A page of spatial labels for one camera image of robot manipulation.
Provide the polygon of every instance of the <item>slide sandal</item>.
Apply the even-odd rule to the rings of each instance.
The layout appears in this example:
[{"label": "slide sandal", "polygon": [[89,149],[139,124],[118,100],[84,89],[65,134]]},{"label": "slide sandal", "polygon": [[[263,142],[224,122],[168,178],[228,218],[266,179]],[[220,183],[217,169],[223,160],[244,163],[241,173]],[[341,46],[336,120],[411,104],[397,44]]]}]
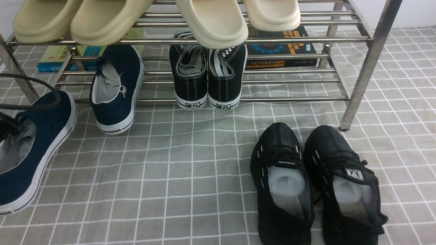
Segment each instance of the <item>slide sandal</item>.
[{"label": "slide sandal", "polygon": [[297,0],[243,0],[251,25],[262,31],[289,31],[300,25]]},{"label": "slide sandal", "polygon": [[154,0],[85,0],[71,22],[72,38],[83,45],[118,42]]},{"label": "slide sandal", "polygon": [[81,3],[82,0],[25,0],[14,20],[15,37],[23,43],[44,43],[63,37]]},{"label": "slide sandal", "polygon": [[248,28],[236,0],[176,0],[195,39],[206,48],[237,46],[248,37]]}]

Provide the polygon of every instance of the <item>canvas shoe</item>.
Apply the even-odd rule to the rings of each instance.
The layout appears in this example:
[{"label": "canvas shoe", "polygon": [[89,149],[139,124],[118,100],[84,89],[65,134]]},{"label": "canvas shoe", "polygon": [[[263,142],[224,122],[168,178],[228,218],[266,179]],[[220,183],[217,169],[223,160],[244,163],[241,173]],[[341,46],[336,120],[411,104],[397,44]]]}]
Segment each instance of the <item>canvas shoe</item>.
[{"label": "canvas shoe", "polygon": [[380,211],[380,190],[374,172],[330,126],[309,136],[304,163],[324,205],[326,245],[377,245],[388,217]]},{"label": "canvas shoe", "polygon": [[86,0],[71,22],[72,38],[83,45],[118,42],[154,0]]},{"label": "canvas shoe", "polygon": [[[174,38],[192,38],[191,32]],[[198,45],[171,45],[170,65],[177,104],[187,110],[203,107],[208,100],[208,82],[204,49]]]},{"label": "canvas shoe", "polygon": [[239,104],[246,63],[245,45],[209,51],[208,96],[212,107],[230,110]]},{"label": "canvas shoe", "polygon": [[[0,145],[0,215],[21,211],[32,202],[47,163],[76,125],[73,97],[64,91],[59,95],[61,102],[52,109],[18,113],[19,134],[8,136]],[[33,105],[55,100],[49,92]]]},{"label": "canvas shoe", "polygon": [[260,136],[251,156],[263,245],[310,245],[315,215],[300,143],[284,123]]},{"label": "canvas shoe", "polygon": [[19,42],[44,43],[63,37],[82,0],[25,0],[14,20]]},{"label": "canvas shoe", "polygon": [[111,45],[97,60],[89,101],[97,126],[106,134],[128,130],[144,78],[144,62],[131,45]]},{"label": "canvas shoe", "polygon": [[228,48],[248,38],[237,0],[176,0],[195,39],[206,48]]},{"label": "canvas shoe", "polygon": [[243,0],[250,24],[262,31],[290,31],[300,25],[297,0]]}]

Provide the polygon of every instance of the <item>shoe rack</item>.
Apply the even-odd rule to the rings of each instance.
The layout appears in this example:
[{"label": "shoe rack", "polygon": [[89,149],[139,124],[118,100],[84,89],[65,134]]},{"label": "shoe rack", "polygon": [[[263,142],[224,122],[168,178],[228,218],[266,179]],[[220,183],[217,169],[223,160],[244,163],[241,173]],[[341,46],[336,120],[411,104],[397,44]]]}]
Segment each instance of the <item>shoe rack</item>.
[{"label": "shoe rack", "polygon": [[[350,129],[351,123],[355,118],[356,111],[361,103],[365,90],[371,79],[372,73],[378,62],[382,49],[385,45],[386,39],[389,35],[397,12],[401,6],[402,0],[386,0],[385,7],[380,17],[377,28],[373,32],[367,25],[359,10],[354,4],[354,0],[299,0],[300,4],[305,3],[334,3],[333,10],[327,11],[311,11],[302,12],[301,16],[303,26],[328,26],[327,34],[325,37],[294,37],[294,38],[281,38],[281,39],[248,39],[246,44],[279,44],[279,43],[322,43],[324,44],[323,50],[319,54],[295,54],[295,55],[252,55],[250,59],[302,59],[302,58],[319,58],[320,62],[316,68],[305,69],[283,69],[283,70],[254,70],[245,71],[245,74],[333,74],[334,78],[320,78],[320,79],[292,79],[283,81],[243,81],[243,84],[291,84],[291,83],[336,83],[341,92],[340,96],[304,96],[304,97],[267,97],[267,98],[243,98],[241,102],[293,102],[293,101],[344,101],[347,105],[344,116],[339,126],[341,130],[346,131]],[[175,5],[174,0],[156,0],[155,5]],[[319,20],[320,17],[330,17],[327,20]],[[338,26],[352,25],[356,26],[360,32],[360,35],[356,37],[337,37],[336,32]],[[137,21],[134,27],[147,27],[150,28],[168,28],[168,27],[187,27],[183,22],[180,13],[145,13],[139,21]],[[142,45],[163,45],[163,44],[193,44],[196,43],[194,39],[174,39],[174,38],[146,38],[142,40],[121,40],[117,44],[142,44]],[[357,78],[353,91],[349,91],[344,83],[344,78],[341,72],[336,69],[335,60],[332,58],[331,49],[335,43],[366,43],[368,46],[368,52],[364,59],[360,74]],[[80,57],[76,50],[77,43],[65,37],[62,40],[43,43],[43,44],[25,44],[18,42],[15,38],[7,43],[0,35],[0,58],[8,68],[9,72],[15,74],[24,75],[23,69],[20,67],[13,55],[14,47],[16,46],[32,46],[32,45],[67,45],[70,49],[70,55],[62,65],[58,72],[56,79],[56,88],[62,86],[90,86],[91,82],[68,82],[66,78],[68,76],[93,76],[94,71],[85,71],[82,64],[83,61],[89,61],[96,59],[97,57]],[[168,60],[168,57],[143,57],[143,60],[149,61],[163,61]],[[79,71],[68,71],[68,67],[75,63]],[[171,72],[168,71],[147,71],[145,76],[171,76]],[[29,81],[22,79],[17,80],[18,85],[23,90],[27,99],[30,102],[35,101],[38,98],[38,94],[34,90]],[[147,81],[144,80],[144,84],[153,85],[171,85],[173,81]],[[164,102],[176,102],[174,98],[159,98],[159,99],[147,99],[138,98],[138,103],[164,103]],[[77,103],[86,103],[87,100],[79,99]]]}]

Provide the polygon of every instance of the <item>book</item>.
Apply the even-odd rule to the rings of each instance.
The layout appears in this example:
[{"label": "book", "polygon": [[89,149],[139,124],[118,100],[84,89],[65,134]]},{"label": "book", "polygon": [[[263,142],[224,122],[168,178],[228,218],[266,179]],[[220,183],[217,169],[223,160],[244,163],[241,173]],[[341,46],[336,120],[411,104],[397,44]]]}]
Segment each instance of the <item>book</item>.
[{"label": "book", "polygon": [[[131,28],[125,35],[125,39],[142,39],[145,38],[146,32],[145,28]],[[144,50],[144,45],[134,45],[134,47],[138,50],[140,54],[142,54]],[[106,46],[103,47],[93,47],[93,46],[85,46],[78,45],[77,50],[79,54],[84,57],[89,56],[101,56],[106,49]],[[68,47],[65,46],[49,46],[45,53],[43,54],[41,60],[37,65],[37,69],[39,72],[54,72],[59,71],[61,66],[64,64],[64,61],[68,57],[69,54]],[[96,70],[96,61],[83,61],[83,65],[87,71]],[[69,71],[77,71],[76,64],[70,67]]]},{"label": "book", "polygon": [[[270,32],[260,31],[249,27],[249,37],[254,38],[289,38],[289,37],[307,37],[306,29],[299,26],[293,31]],[[316,54],[316,50],[311,43],[283,43],[283,44],[248,44],[247,50],[249,55],[275,55],[275,54]],[[318,59],[247,59],[245,68],[247,70],[265,69],[265,68],[283,68],[283,67],[301,67],[315,66]]]}]

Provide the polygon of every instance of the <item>floor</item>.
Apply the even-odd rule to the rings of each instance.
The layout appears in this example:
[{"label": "floor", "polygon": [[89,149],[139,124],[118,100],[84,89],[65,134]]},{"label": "floor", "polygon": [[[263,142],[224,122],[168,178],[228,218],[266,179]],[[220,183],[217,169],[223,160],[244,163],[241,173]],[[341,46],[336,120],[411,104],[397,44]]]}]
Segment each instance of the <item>floor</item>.
[{"label": "floor", "polygon": [[[17,58],[28,74],[53,82],[54,75],[34,69],[44,49],[20,47]],[[336,49],[350,87],[366,50],[364,44]],[[436,27],[393,30],[353,126],[343,133],[380,181],[389,221],[379,245],[436,245],[435,66]],[[168,64],[148,61],[146,67],[166,70]],[[1,102],[26,103],[16,84],[1,81]],[[82,98],[89,91],[67,90]],[[173,94],[171,87],[151,86],[141,93]],[[244,96],[264,97],[337,93],[335,85],[243,89]],[[260,245],[249,173],[258,137],[271,123],[285,122],[304,143],[317,125],[337,127],[344,110],[343,102],[251,103],[231,112],[142,106],[128,132],[106,136],[89,106],[80,105],[76,129],[45,171],[35,201],[0,217],[1,244]],[[321,204],[316,216],[312,244],[322,245]]]}]

